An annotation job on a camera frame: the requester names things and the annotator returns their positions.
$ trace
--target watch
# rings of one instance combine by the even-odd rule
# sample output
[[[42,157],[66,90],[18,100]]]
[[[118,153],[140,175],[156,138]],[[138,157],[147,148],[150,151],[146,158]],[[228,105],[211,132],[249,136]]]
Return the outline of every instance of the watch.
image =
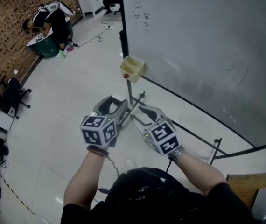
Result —
[[[178,157],[180,157],[180,155],[182,154],[183,150],[184,150],[184,146],[183,145],[180,145],[174,152],[172,152],[170,155],[169,155],[169,159],[173,162],[175,162]]]

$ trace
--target yellow basket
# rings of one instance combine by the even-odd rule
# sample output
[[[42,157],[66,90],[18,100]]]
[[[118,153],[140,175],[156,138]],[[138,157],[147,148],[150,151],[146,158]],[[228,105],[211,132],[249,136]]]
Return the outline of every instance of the yellow basket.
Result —
[[[144,73],[144,61],[134,56],[126,56],[120,65],[120,73],[125,79],[136,83]]]

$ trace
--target bracelet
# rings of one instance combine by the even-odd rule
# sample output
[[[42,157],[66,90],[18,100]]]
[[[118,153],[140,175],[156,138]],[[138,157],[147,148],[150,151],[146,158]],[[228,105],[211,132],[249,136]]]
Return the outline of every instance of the bracelet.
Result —
[[[184,150],[184,146],[183,145],[180,145],[174,152],[172,152],[170,155],[169,155],[169,160],[175,162],[182,154]]]
[[[109,155],[109,152],[106,151],[106,150],[103,150],[99,147],[96,147],[96,146],[93,146],[93,145],[89,145],[87,146],[86,148],[89,152],[95,154],[95,155],[98,155],[98,156],[101,156],[101,157],[108,157]]]

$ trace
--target whiteboard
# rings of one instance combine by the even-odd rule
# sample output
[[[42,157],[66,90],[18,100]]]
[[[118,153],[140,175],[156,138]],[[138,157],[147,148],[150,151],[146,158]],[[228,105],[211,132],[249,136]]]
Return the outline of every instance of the whiteboard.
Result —
[[[266,144],[266,0],[123,1],[144,76]]]

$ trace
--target white tiled floor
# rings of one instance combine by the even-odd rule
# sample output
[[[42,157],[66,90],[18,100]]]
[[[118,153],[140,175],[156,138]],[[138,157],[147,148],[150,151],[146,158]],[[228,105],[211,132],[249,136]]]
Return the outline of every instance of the white tiled floor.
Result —
[[[89,23],[100,27],[91,27],[85,21],[74,27],[75,43],[82,44],[102,32],[105,28],[101,27],[101,21],[120,19],[120,14],[104,17],[103,13],[89,19]],[[10,154],[5,179],[34,213],[53,224],[60,223],[64,190],[86,155],[79,123],[101,99],[114,93],[127,97],[126,82],[119,72],[122,23],[113,23],[115,29],[105,31],[101,35],[102,42],[94,39],[70,52],[66,59],[45,58],[40,62],[25,84],[25,88],[33,91],[27,98],[32,108],[22,108],[20,119],[14,121],[9,132]],[[143,91],[146,92],[145,103],[160,107],[168,117],[207,141],[213,143],[214,139],[222,138],[221,149],[225,152],[251,148],[211,117],[154,84],[143,79],[133,84],[135,96]],[[204,161],[213,155],[212,148],[185,131],[179,130],[178,136],[189,152]],[[129,121],[116,148],[111,148],[110,152],[120,172],[126,169],[128,160],[134,160],[138,167],[165,170],[168,165],[168,159],[150,150]],[[214,166],[224,175],[266,172],[266,150],[215,160]],[[186,187],[196,190],[175,165],[170,167],[169,173]],[[110,188],[116,178],[116,171],[106,160],[99,185]],[[16,199],[2,179],[0,184],[0,224],[45,223]],[[105,195],[97,193],[96,199],[104,200]]]

